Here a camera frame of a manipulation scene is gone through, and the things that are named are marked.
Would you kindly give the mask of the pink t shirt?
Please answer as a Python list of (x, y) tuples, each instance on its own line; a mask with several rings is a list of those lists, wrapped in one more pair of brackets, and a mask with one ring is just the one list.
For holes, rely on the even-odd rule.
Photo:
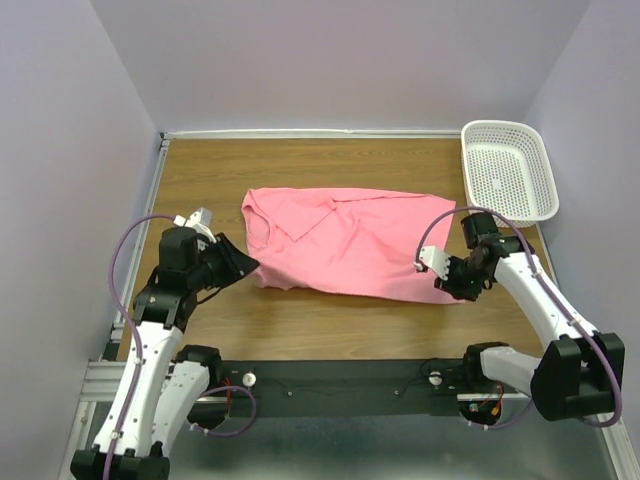
[(260, 188), (241, 206), (259, 287), (451, 304), (431, 272), (413, 265), (419, 240), (444, 248), (455, 202), (430, 194), (360, 188)]

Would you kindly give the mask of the white perforated plastic basket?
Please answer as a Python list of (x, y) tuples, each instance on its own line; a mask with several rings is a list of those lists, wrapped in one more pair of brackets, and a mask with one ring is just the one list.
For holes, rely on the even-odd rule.
[(519, 228), (553, 218), (559, 197), (541, 135), (503, 120), (475, 120), (461, 130), (467, 204), (498, 212)]

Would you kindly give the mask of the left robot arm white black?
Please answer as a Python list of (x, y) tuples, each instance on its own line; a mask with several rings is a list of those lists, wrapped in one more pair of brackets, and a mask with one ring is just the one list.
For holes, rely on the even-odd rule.
[(253, 392), (226, 379), (217, 349), (176, 347), (202, 302), (200, 292), (216, 295), (259, 265), (222, 233), (190, 226), (163, 232), (158, 265), (127, 319), (132, 341), (118, 389), (92, 445), (72, 457), (74, 478), (168, 478), (178, 433), (196, 401), (206, 395), (221, 395), (225, 406), (232, 394), (244, 395), (249, 418), (256, 418)]

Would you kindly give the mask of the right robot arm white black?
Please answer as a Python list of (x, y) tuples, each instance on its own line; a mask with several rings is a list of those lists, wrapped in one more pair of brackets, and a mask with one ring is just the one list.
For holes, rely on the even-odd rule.
[(474, 392), (494, 381), (511, 386), (548, 421), (615, 425), (622, 414), (622, 339), (601, 332), (571, 305), (524, 235), (498, 229), (501, 214), (483, 207), (468, 212), (461, 221), (468, 256), (449, 255), (421, 240), (415, 268), (434, 273), (435, 288), (456, 300), (475, 301), (494, 284), (502, 285), (534, 328), (544, 354), (535, 358), (501, 342), (473, 345), (459, 370), (462, 384)]

